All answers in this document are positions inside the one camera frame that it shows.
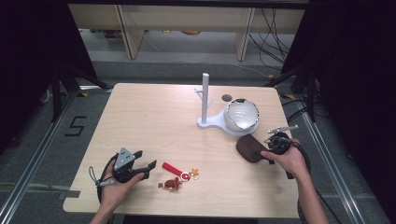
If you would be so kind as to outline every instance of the person's right hand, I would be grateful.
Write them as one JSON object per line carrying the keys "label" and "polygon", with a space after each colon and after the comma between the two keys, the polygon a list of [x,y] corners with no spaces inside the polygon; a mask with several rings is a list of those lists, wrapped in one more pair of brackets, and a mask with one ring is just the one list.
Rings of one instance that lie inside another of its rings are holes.
{"label": "person's right hand", "polygon": [[[291,138],[290,141],[300,144],[298,139]],[[294,177],[308,174],[304,157],[295,146],[290,146],[289,150],[283,155],[276,155],[269,151],[262,151],[261,154],[268,160],[279,163],[285,171],[291,173]]]}

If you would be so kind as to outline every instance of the brown leather object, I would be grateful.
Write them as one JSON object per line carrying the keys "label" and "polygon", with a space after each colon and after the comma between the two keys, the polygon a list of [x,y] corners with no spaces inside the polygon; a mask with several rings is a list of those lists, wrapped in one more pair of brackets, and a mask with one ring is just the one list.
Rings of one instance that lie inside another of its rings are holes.
{"label": "brown leather object", "polygon": [[236,150],[241,156],[251,163],[256,163],[261,160],[266,160],[260,152],[268,151],[256,138],[251,134],[242,136],[238,142],[236,142]]}

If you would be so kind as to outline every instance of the gray floor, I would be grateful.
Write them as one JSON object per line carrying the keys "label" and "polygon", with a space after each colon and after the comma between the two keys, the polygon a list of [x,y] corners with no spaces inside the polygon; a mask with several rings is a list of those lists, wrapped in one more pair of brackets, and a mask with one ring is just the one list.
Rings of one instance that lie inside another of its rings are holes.
{"label": "gray floor", "polygon": [[[89,30],[81,32],[99,78],[107,84],[118,82],[148,83],[199,83],[200,75],[209,72],[214,85],[262,86],[269,76],[279,76],[281,63],[260,55],[252,41],[249,41],[247,56],[238,62],[233,46],[233,35],[224,33],[200,33],[185,35],[181,32],[163,33],[148,31],[134,60],[127,58],[123,42],[119,38],[108,39]],[[258,35],[253,37],[261,43]],[[292,35],[281,35],[286,45],[292,43]],[[274,54],[278,51],[268,48]],[[79,80],[81,85],[91,85]],[[290,94],[292,78],[279,84],[276,89],[280,94]],[[102,114],[110,93],[89,93],[85,97],[76,97],[64,114],[46,155],[39,163],[29,188],[24,194],[10,223],[88,223],[92,214],[69,214],[63,210],[64,195],[79,167],[96,124]],[[281,99],[282,103],[290,101]],[[298,104],[284,106],[286,117],[299,109]],[[40,106],[33,114],[26,128],[19,134],[21,144],[9,147],[0,155],[0,203],[8,198],[13,186],[18,183],[30,159],[34,156],[41,140],[50,126],[51,101]],[[363,218],[362,223],[389,223],[375,196],[368,188],[359,169],[350,160],[331,118],[322,105],[316,105],[316,126],[324,139],[341,174],[342,185],[353,196]],[[68,137],[76,133],[70,123],[75,116],[77,125],[84,126],[80,136]],[[313,179],[318,190],[326,199],[342,223],[358,223],[351,218],[342,195],[334,184],[323,156],[318,153],[318,144],[308,128],[309,122],[304,115],[294,119],[290,125],[299,124],[300,129],[293,131],[294,137],[304,143],[313,167]],[[334,218],[328,212],[332,223]],[[114,223],[122,223],[123,215],[116,215]],[[259,219],[258,223],[300,223],[299,219]]]}

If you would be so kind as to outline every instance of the gray carpet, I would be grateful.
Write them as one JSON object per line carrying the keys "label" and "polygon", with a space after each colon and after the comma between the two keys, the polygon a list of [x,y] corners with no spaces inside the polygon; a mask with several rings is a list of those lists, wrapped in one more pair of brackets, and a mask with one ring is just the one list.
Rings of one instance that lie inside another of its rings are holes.
{"label": "gray carpet", "polygon": [[[269,81],[268,75],[279,75],[279,70],[264,66],[239,67],[232,64],[214,65],[201,63],[93,63],[99,79],[107,84],[119,82],[135,83],[171,83],[201,84],[202,73],[210,74],[211,85],[262,86]],[[91,85],[79,79],[81,85]],[[292,78],[276,89],[280,94],[290,93]],[[64,117],[60,131],[50,145],[49,151],[42,161],[31,187],[24,195],[11,223],[88,223],[92,214],[69,214],[62,207],[64,189],[67,189],[77,172],[79,164],[90,143],[93,131],[106,106],[109,93],[89,93],[86,97],[74,99]],[[35,153],[40,140],[50,125],[52,104],[48,102],[40,106],[26,124],[24,132],[18,137],[21,144],[9,147],[0,156],[0,203],[3,203],[12,189],[12,184],[19,180],[24,167]],[[292,115],[300,108],[297,103],[284,106],[286,116]],[[347,149],[338,135],[331,119],[321,104],[316,105],[317,125],[332,152],[338,169],[340,169],[348,188],[356,196],[363,216],[367,223],[389,223],[375,197],[367,187],[354,162],[346,157]],[[75,124],[84,126],[80,136],[67,136],[78,133],[78,129],[70,128],[74,117]],[[298,124],[299,129],[292,131],[293,137],[299,138],[306,150],[311,164],[312,176],[319,192],[343,223],[351,223],[345,207],[342,205],[328,172],[323,165],[309,131],[302,117],[294,119],[290,125]],[[334,218],[328,215],[332,223]],[[123,216],[117,215],[115,223],[122,223]],[[300,223],[299,219],[260,219],[259,223]]]}

